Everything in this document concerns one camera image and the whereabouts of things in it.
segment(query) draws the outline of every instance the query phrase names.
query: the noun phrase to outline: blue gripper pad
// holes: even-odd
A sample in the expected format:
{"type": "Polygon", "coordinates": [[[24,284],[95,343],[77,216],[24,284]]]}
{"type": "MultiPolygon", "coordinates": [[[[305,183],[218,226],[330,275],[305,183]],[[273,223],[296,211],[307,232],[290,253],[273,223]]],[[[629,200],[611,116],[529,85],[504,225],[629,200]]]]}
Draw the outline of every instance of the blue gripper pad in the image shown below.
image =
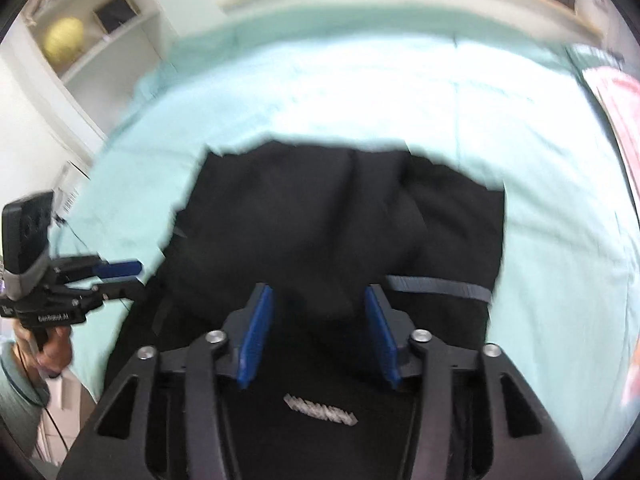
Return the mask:
{"type": "Polygon", "coordinates": [[[380,370],[391,386],[397,388],[401,381],[398,366],[398,345],[386,322],[385,313],[380,307],[380,302],[372,286],[367,287],[364,302],[367,320],[369,321],[369,333],[380,364],[380,370]]]}
{"type": "Polygon", "coordinates": [[[114,264],[98,264],[93,268],[94,276],[102,280],[137,276],[142,272],[142,264],[137,260],[130,262],[116,262],[114,264]]]}
{"type": "Polygon", "coordinates": [[[238,355],[236,380],[243,390],[254,380],[273,319],[273,289],[265,285],[254,308],[238,355]]]}

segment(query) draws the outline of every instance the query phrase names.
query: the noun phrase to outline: fabric strap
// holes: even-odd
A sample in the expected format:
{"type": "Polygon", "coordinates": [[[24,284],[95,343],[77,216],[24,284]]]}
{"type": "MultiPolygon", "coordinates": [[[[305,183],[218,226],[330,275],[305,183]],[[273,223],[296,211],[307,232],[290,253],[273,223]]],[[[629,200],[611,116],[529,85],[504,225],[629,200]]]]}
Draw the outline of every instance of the fabric strap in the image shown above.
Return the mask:
{"type": "Polygon", "coordinates": [[[387,276],[389,288],[396,292],[414,292],[418,294],[447,294],[469,300],[479,300],[489,303],[491,291],[481,285],[472,283],[452,282],[441,278],[427,278],[425,276],[387,276]]]}

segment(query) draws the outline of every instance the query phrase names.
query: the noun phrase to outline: black garment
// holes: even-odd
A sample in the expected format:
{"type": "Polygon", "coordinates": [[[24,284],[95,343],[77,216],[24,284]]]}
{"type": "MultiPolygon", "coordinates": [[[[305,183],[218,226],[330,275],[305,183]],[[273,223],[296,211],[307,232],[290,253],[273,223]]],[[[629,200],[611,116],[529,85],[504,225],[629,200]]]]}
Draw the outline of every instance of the black garment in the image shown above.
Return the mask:
{"type": "MultiPolygon", "coordinates": [[[[502,256],[504,194],[408,152],[270,142],[210,154],[166,260],[111,355],[106,384],[136,348],[185,346],[242,308],[257,282],[274,289],[276,321],[258,377],[222,384],[244,480],[395,478],[415,395],[382,384],[367,336],[364,290],[388,274],[493,290],[502,256]],[[158,304],[175,307],[161,330],[158,304]],[[309,418],[283,398],[353,412],[347,426],[309,418]]],[[[479,300],[387,291],[394,308],[449,344],[484,343],[479,300]]],[[[461,401],[464,412],[468,399],[461,401]]],[[[462,420],[464,435],[465,413],[462,420]]]]}

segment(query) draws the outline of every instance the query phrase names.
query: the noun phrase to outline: metal screw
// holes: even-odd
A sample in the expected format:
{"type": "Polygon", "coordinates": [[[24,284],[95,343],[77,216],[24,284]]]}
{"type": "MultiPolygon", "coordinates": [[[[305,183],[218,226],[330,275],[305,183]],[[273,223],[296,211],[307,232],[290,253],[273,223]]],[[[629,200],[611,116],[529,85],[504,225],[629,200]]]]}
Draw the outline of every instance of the metal screw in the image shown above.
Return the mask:
{"type": "Polygon", "coordinates": [[[156,349],[152,346],[143,346],[138,350],[138,359],[142,359],[143,361],[151,359],[154,355],[156,355],[156,349]]]}
{"type": "Polygon", "coordinates": [[[498,357],[498,355],[502,353],[502,349],[498,345],[494,345],[493,343],[484,345],[482,351],[484,352],[484,355],[489,357],[498,357]]]}
{"type": "Polygon", "coordinates": [[[205,339],[210,343],[220,343],[226,339],[226,334],[222,330],[213,330],[209,332],[205,339]]]}
{"type": "Polygon", "coordinates": [[[433,337],[431,335],[431,332],[429,332],[428,330],[422,330],[421,328],[418,328],[417,330],[411,332],[411,339],[417,341],[418,343],[428,343],[429,341],[431,341],[431,337],[433,337]]]}

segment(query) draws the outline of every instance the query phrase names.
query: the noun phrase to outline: bed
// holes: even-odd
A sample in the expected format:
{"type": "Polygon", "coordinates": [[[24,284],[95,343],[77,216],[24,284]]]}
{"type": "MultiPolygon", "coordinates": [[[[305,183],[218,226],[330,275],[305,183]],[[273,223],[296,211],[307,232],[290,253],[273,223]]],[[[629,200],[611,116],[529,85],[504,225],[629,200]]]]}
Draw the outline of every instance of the bed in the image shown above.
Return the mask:
{"type": "MultiPolygon", "coordinates": [[[[54,234],[54,245],[138,258],[147,279],[206,151],[270,139],[407,146],[504,186],[487,339],[515,362],[593,478],[639,411],[621,399],[640,332],[640,229],[576,59],[484,18],[411,4],[326,3],[235,20],[179,43],[139,83],[72,230],[54,234]]],[[[72,369],[94,397],[127,308],[109,302],[74,330],[72,369]]]]}

